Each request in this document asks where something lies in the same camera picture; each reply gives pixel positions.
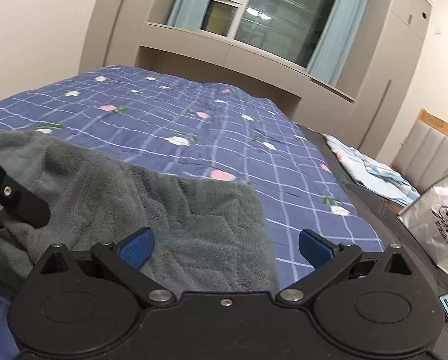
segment white flower print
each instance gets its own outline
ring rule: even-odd
[[[38,128],[36,131],[41,132],[43,134],[51,134],[52,130],[50,128]]]
[[[269,142],[263,142],[262,144],[270,150],[277,150],[276,147]]]
[[[190,146],[189,140],[187,140],[184,137],[170,137],[170,138],[164,138],[168,142],[172,143],[173,145],[178,146]]]
[[[344,207],[330,206],[330,211],[335,215],[349,216],[350,211],[347,211]]]

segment black plastic bracket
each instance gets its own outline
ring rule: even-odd
[[[49,205],[6,174],[0,165],[0,205],[35,228],[49,223]]]

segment bed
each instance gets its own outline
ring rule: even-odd
[[[436,292],[448,292],[445,274],[381,198],[353,183],[322,135],[236,87],[110,66],[2,100],[0,129],[38,130],[162,173],[253,188],[282,288],[313,270],[298,249],[299,232],[310,228],[365,251],[402,243]],[[439,343],[448,359],[448,327]]]

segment pink flower print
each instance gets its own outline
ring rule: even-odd
[[[219,169],[213,169],[210,172],[210,178],[214,180],[222,180],[222,181],[234,181],[235,176],[230,173],[223,172]]]
[[[323,163],[323,164],[320,164],[320,167],[321,167],[322,169],[324,169],[326,172],[328,172],[328,173],[332,173],[326,164],[324,164],[324,163]]]
[[[107,112],[111,112],[111,111],[116,111],[117,108],[113,105],[101,105],[99,107],[99,109],[102,109],[103,111],[107,111]]]
[[[202,117],[203,119],[209,119],[210,116],[207,115],[205,112],[196,112],[196,115],[199,117]]]

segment upholstered headboard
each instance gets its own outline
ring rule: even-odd
[[[448,123],[422,109],[392,168],[420,193],[447,175]]]

